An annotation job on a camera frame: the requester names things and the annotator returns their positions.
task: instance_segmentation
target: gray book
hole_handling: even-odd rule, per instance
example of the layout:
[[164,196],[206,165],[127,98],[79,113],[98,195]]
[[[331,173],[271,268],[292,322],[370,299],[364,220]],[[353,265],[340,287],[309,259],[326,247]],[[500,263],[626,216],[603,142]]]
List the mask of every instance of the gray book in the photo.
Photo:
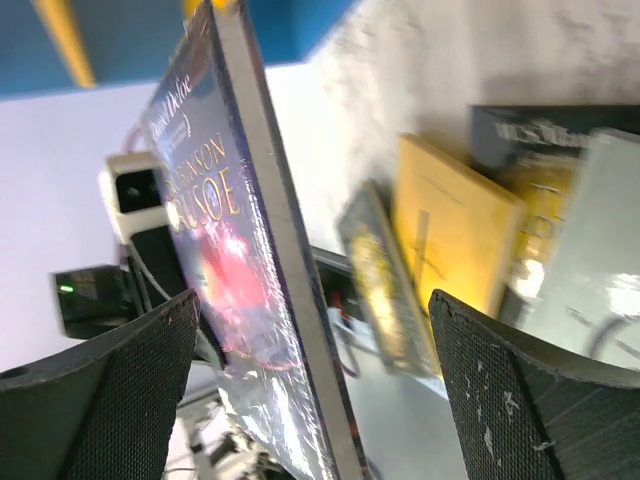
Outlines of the gray book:
[[521,329],[640,369],[640,136],[593,135],[538,300]]

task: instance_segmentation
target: blue ceiling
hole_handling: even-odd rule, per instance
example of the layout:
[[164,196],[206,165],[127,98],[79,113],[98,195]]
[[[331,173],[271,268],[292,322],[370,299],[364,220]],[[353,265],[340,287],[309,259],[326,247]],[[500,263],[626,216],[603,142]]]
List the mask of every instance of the blue ceiling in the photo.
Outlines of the blue ceiling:
[[[268,66],[303,61],[353,0],[248,0]],[[182,35],[181,0],[73,0],[99,86],[159,79]],[[31,2],[0,0],[0,100],[76,88]]]

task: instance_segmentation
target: hardcover book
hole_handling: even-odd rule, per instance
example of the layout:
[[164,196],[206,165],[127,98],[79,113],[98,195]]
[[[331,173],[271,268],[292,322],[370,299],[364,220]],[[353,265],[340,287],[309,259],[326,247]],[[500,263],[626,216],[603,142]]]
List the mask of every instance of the hardcover book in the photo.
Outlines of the hardcover book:
[[572,352],[640,369],[640,137],[594,135],[538,299],[521,329]]
[[527,204],[502,315],[513,318],[538,294],[591,131],[640,133],[640,106],[474,106],[471,117],[476,168]]
[[438,288],[495,318],[522,201],[414,135],[400,137],[398,164],[393,224],[422,308]]
[[245,2],[203,2],[143,117],[227,414],[297,479],[369,478]]
[[349,203],[338,231],[386,369],[439,375],[433,335],[373,182],[366,182]]

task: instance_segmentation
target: yellow book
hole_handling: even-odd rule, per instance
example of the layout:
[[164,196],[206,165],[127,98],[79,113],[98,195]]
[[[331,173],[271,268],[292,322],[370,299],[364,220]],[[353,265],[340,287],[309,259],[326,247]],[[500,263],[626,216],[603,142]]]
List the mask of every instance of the yellow book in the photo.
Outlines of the yellow book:
[[422,308],[439,288],[496,318],[524,203],[414,135],[398,163],[393,224]]
[[579,157],[528,155],[498,179],[527,205],[509,279],[509,287],[522,300],[531,302],[538,296],[581,166]]

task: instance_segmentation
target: yellow beam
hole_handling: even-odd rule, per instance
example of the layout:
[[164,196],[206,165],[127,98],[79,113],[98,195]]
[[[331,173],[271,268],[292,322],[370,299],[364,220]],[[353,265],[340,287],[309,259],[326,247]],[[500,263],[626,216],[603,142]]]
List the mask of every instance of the yellow beam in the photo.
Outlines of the yellow beam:
[[[213,6],[216,8],[226,8],[234,2],[235,0],[211,0],[211,3],[213,3]],[[202,0],[183,0],[184,16],[191,18],[201,3]]]
[[83,88],[95,87],[96,79],[82,43],[71,0],[33,0],[33,6],[75,84]]

